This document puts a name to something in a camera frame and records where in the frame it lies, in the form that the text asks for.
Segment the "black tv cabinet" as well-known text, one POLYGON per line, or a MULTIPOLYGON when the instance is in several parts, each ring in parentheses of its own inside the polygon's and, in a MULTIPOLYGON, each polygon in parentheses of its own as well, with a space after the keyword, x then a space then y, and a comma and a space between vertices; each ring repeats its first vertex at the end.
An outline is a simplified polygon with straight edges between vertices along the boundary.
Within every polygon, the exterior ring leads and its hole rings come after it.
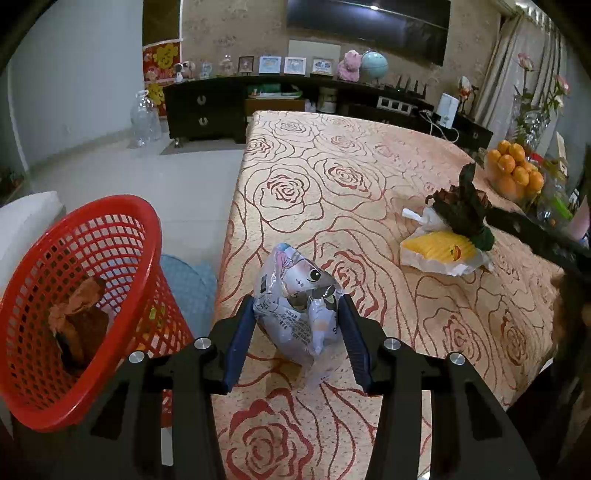
POLYGON ((382 122, 440 138, 475 153, 493 133, 458 113, 450 128, 415 85, 370 86, 324 76, 256 75, 190 80, 163 88, 169 137, 245 142, 246 128, 259 111, 327 113, 382 122))

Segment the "glass vase with roses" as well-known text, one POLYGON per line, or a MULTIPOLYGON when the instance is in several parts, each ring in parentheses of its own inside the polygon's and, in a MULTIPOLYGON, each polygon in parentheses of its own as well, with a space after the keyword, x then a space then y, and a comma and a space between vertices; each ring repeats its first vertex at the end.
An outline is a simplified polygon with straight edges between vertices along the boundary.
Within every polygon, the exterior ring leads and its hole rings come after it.
POLYGON ((515 86, 508 136, 530 157, 550 125, 552 115, 564 108, 564 101, 570 94, 570 85, 564 76, 558 74, 544 93, 535 94, 527 88, 527 76, 534 72, 533 60, 527 53, 520 52, 517 63, 523 72, 523 85, 521 89, 515 86))

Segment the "printed plastic snack bag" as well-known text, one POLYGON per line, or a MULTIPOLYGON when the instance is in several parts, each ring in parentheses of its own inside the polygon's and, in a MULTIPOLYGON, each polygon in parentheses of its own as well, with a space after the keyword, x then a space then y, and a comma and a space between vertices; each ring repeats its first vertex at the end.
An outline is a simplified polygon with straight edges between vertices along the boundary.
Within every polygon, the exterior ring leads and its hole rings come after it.
POLYGON ((337 322, 344 290, 331 274, 287 243, 277 244, 253 286, 253 311, 264 334, 301 366, 300 382, 320 385, 346 358, 337 322))

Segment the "glass bowl of oranges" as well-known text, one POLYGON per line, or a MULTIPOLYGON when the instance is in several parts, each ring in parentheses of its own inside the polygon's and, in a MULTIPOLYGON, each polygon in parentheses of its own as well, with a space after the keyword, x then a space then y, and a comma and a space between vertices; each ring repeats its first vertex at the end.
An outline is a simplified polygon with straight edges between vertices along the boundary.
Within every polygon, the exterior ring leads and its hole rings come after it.
POLYGON ((541 163, 519 143, 508 139, 486 153, 484 168, 493 189, 505 199, 525 205, 537 197, 545 185, 541 163))

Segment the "white cushioned seat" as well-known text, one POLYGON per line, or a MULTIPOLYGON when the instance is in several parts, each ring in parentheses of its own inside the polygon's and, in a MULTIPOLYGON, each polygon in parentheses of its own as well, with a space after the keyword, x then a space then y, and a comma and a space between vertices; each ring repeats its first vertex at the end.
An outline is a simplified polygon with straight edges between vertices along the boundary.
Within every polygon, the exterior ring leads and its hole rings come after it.
POLYGON ((30 247, 65 213, 56 191, 30 194, 1 208, 1 293, 30 247))

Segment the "pink plush toy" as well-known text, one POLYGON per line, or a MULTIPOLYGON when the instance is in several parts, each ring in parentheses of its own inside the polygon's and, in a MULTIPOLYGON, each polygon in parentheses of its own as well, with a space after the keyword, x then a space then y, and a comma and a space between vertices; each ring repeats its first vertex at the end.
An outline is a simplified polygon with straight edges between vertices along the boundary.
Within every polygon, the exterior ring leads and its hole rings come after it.
POLYGON ((339 61, 337 76, 339 80, 356 83, 360 80, 363 55, 356 50, 349 50, 339 61))

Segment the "black wrapper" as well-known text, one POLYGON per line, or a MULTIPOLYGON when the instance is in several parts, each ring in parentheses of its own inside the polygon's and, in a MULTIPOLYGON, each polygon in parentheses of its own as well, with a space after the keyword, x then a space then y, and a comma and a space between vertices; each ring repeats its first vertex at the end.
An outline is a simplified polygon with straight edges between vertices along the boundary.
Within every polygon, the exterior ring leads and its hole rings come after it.
POLYGON ((476 167, 476 163, 466 164, 460 172, 458 185, 439 189, 425 200, 455 233, 469 239, 491 233, 485 224, 491 203, 487 194, 473 183, 476 167))

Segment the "wall mounted television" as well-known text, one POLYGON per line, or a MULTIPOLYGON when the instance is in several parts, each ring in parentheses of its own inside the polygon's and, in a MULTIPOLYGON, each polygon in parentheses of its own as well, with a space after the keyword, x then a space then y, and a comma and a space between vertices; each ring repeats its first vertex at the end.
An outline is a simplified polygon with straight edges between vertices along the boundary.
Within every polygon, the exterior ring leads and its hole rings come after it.
POLYGON ((451 21, 449 1, 287 2, 287 26, 356 39, 442 66, 451 21))

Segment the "red festive poster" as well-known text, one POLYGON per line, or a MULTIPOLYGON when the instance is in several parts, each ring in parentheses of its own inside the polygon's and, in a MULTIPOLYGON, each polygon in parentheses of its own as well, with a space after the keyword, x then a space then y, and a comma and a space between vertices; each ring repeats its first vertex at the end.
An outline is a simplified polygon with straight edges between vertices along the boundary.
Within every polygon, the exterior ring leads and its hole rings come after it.
POLYGON ((165 40, 142 47, 144 89, 158 111, 160 118, 166 116, 163 89, 174 83, 174 66, 181 60, 181 40, 165 40))

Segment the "rose patterned tablecloth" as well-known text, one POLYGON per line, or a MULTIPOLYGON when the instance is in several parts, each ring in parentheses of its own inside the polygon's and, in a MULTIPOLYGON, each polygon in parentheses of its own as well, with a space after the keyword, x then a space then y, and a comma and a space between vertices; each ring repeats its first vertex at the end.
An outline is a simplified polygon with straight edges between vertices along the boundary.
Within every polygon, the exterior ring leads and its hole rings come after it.
MULTIPOLYGON (((215 317, 235 313, 276 244, 332 274, 356 309, 420 353, 459 351, 503 406, 552 348, 552 264, 496 233, 491 270, 450 277, 404 266, 415 231, 404 209, 457 183, 469 157, 455 145, 367 120, 263 111, 249 126, 219 274, 215 317)), ((349 362, 307 387, 263 333, 238 385, 213 401, 230 479, 362 479, 381 402, 349 362)))

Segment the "yellow foam net paper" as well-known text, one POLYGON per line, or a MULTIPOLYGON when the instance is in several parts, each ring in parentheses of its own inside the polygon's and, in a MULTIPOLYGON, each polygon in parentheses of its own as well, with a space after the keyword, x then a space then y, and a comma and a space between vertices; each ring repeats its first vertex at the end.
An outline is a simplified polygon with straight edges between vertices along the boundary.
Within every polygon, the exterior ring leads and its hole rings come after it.
POLYGON ((485 268, 492 270, 490 257, 468 238, 449 230, 412 236, 401 242, 401 263, 426 273, 453 277, 485 268))

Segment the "white crumpled tissue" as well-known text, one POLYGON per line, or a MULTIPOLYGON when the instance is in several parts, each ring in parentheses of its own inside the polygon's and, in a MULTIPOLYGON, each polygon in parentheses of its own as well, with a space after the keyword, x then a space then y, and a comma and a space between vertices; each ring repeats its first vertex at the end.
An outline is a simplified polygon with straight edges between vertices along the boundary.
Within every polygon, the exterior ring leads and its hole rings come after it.
POLYGON ((443 220, 443 218, 429 206, 425 207, 421 214, 408 208, 404 208, 402 216, 406 219, 418 222, 420 227, 426 232, 450 229, 449 225, 443 220))

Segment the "clear water jug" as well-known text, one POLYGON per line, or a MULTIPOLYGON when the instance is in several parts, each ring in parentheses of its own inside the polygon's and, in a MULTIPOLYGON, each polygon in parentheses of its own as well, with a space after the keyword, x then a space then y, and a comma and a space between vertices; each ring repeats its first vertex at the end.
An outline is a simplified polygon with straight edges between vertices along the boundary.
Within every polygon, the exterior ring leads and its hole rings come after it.
POLYGON ((147 90, 140 90, 130 111, 133 138, 137 147, 143 147, 161 137, 158 110, 148 96, 147 90))

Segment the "light blue globe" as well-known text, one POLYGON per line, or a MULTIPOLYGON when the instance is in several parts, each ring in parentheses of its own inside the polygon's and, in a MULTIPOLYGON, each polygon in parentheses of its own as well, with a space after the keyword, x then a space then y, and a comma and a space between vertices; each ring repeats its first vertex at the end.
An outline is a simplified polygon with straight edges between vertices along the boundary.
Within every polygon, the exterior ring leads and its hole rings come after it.
POLYGON ((361 80, 365 83, 378 86, 389 71, 387 58, 376 51, 367 51, 363 54, 361 64, 361 80))

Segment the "brown orange snack bag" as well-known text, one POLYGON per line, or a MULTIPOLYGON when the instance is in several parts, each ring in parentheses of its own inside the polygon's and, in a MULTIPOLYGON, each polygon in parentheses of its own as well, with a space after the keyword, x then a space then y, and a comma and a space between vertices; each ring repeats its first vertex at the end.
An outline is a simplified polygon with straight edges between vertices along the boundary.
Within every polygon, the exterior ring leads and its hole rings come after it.
POLYGON ((48 326, 61 352, 63 368, 70 375, 89 366, 107 333, 110 318, 98 306, 105 289, 102 278, 89 277, 65 303, 49 309, 48 326))

